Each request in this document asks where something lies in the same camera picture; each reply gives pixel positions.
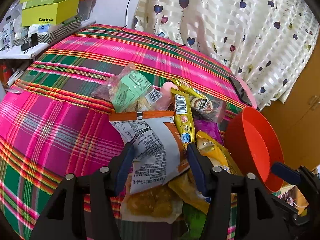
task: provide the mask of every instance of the silver screw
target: silver screw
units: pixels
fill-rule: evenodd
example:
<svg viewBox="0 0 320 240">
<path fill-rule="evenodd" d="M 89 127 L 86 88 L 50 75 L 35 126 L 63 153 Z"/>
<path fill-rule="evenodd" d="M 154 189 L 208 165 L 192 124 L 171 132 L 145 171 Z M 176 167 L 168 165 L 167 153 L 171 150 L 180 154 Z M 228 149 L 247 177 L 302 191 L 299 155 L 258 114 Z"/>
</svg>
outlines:
<svg viewBox="0 0 320 240">
<path fill-rule="evenodd" d="M 74 175 L 72 173 L 69 173 L 69 174 L 66 175 L 66 179 L 67 180 L 71 180 L 73 178 L 74 178 Z"/>
<path fill-rule="evenodd" d="M 248 177 L 249 179 L 255 179 L 255 178 L 256 178 L 256 175 L 254 175 L 253 173 L 248 173 L 248 174 L 247 174 L 247 177 Z"/>
<path fill-rule="evenodd" d="M 107 167 L 107 166 L 104 166 L 104 167 L 101 167 L 100 168 L 100 172 L 101 173 L 106 173 L 106 172 L 108 172 L 109 171 L 109 168 Z"/>
<path fill-rule="evenodd" d="M 222 169 L 221 169 L 219 166 L 213 166 L 213 167 L 212 167 L 212 170 L 213 170 L 214 172 L 220 172 L 220 171 L 222 171 Z"/>
</svg>

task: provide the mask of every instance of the purple snack package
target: purple snack package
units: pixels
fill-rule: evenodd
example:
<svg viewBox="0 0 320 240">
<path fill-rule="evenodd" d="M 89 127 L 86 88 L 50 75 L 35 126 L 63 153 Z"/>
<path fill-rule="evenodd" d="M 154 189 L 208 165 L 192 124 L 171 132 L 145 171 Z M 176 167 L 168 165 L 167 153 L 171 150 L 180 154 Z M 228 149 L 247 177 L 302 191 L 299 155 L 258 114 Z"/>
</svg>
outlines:
<svg viewBox="0 0 320 240">
<path fill-rule="evenodd" d="M 202 132 L 208 134 L 212 139 L 215 139 L 221 145 L 224 145 L 217 123 L 198 119 L 193 119 L 193 122 L 195 124 L 196 133 L 201 130 Z"/>
</svg>

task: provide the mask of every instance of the plaid tablecloth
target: plaid tablecloth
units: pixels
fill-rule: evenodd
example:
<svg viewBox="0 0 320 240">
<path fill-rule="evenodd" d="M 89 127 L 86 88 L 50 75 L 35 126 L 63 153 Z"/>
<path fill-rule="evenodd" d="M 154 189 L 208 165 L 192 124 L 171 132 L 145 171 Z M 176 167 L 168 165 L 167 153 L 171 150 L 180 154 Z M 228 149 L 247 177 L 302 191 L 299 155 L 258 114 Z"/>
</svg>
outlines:
<svg viewBox="0 0 320 240">
<path fill-rule="evenodd" d="M 110 132 L 108 122 L 112 104 L 93 98 L 91 92 L 129 62 L 156 88 L 180 78 L 209 98 L 226 100 L 222 130 L 245 107 L 228 80 L 232 73 L 227 67 L 172 41 L 126 31 L 131 34 L 119 27 L 93 25 L 69 36 L 15 83 L 25 90 L 22 94 L 7 94 L 0 104 L 0 208 L 24 239 L 65 174 L 91 174 L 121 152 L 122 140 Z M 112 199 L 116 218 L 122 198 Z M 228 239 L 234 236 L 234 211 Z M 128 227 L 139 231 L 137 226 Z M 125 239 L 136 236 L 122 234 Z"/>
</svg>

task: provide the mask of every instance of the white curtain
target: white curtain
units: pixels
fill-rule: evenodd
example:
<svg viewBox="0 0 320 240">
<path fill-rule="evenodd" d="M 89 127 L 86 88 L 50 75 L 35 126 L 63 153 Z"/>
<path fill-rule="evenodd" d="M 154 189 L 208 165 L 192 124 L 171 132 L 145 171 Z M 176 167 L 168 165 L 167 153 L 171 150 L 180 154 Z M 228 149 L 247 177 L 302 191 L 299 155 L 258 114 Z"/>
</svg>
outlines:
<svg viewBox="0 0 320 240">
<path fill-rule="evenodd" d="M 228 65 L 260 109 L 285 102 L 319 33 L 304 0 L 140 0 L 134 20 Z"/>
</svg>

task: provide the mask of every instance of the wooden cabinet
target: wooden cabinet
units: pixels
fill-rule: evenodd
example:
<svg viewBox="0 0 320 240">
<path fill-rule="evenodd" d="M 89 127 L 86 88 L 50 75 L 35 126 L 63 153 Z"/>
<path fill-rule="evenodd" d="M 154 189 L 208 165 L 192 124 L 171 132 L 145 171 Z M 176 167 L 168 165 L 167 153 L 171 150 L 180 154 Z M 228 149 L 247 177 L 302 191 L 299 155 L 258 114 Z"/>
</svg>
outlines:
<svg viewBox="0 0 320 240">
<path fill-rule="evenodd" d="M 285 164 L 309 170 L 320 164 L 320 42 L 287 101 L 272 102 L 262 114 L 279 138 Z"/>
</svg>

